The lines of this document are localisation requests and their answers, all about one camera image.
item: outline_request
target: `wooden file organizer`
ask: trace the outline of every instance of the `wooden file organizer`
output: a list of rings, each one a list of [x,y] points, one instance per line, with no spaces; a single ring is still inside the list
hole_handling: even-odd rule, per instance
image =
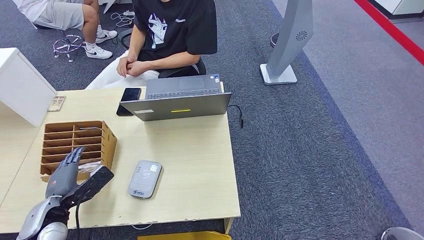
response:
[[[100,161],[112,170],[116,145],[117,138],[104,121],[47,123],[41,152],[41,179],[48,182],[60,162],[76,147],[85,147],[79,165]],[[77,180],[89,176],[90,172],[81,172]]]

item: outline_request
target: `phone screen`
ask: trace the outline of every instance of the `phone screen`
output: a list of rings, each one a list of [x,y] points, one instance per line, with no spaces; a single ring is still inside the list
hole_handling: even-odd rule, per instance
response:
[[[140,97],[141,91],[142,90],[140,88],[125,88],[125,90],[123,91],[122,98],[120,100],[121,102],[138,100]],[[118,110],[116,111],[116,115],[132,116],[133,114],[130,111],[128,111],[125,107],[119,105]]]

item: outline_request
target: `wooden desk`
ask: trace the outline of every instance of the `wooden desk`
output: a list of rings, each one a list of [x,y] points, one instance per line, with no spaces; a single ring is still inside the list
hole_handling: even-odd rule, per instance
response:
[[[39,129],[0,102],[0,205]]]
[[[82,228],[224,219],[226,232],[240,216],[227,115],[143,122],[116,115],[123,88],[59,92],[60,112],[44,123],[104,120],[117,137],[115,177],[80,207]],[[0,233],[19,232],[30,209],[44,199],[39,174],[44,126],[38,131],[3,203]],[[163,169],[150,199],[130,196],[127,187],[139,160]],[[75,227],[72,209],[69,228]]]

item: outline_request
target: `robotic arm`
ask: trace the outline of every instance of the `robotic arm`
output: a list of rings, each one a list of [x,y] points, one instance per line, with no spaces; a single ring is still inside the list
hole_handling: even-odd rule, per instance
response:
[[[66,240],[69,209],[74,206],[78,209],[114,177],[107,167],[99,166],[78,185],[78,164],[83,150],[83,147],[75,148],[60,162],[47,183],[45,200],[31,209],[16,240]]]

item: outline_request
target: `man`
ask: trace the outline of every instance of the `man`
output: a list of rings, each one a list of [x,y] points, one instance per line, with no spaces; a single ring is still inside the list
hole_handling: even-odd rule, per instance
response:
[[[13,0],[32,23],[52,29],[79,29],[85,38],[89,58],[108,59],[112,52],[96,44],[113,39],[116,31],[103,30],[99,21],[98,0]]]
[[[133,0],[135,21],[127,55],[106,67],[86,89],[138,87],[162,69],[196,64],[217,52],[213,0]]]

